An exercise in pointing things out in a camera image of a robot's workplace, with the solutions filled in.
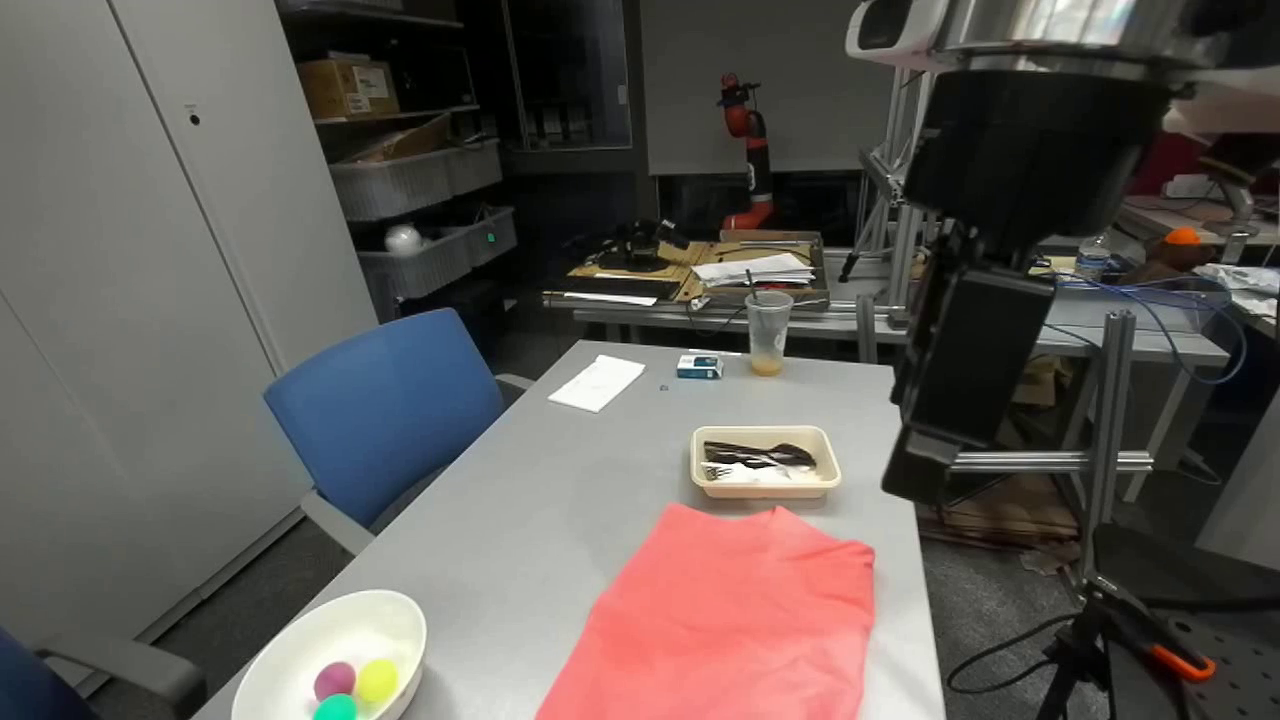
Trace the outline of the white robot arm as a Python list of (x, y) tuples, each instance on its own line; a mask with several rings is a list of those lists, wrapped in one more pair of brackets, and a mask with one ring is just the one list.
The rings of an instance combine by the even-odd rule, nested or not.
[(928, 500), (1013, 404), (1057, 290), (1047, 238), (1114, 222), (1170, 105), (1275, 61), (1280, 0), (858, 0), (844, 53), (933, 77), (904, 200), (940, 222), (885, 490)]

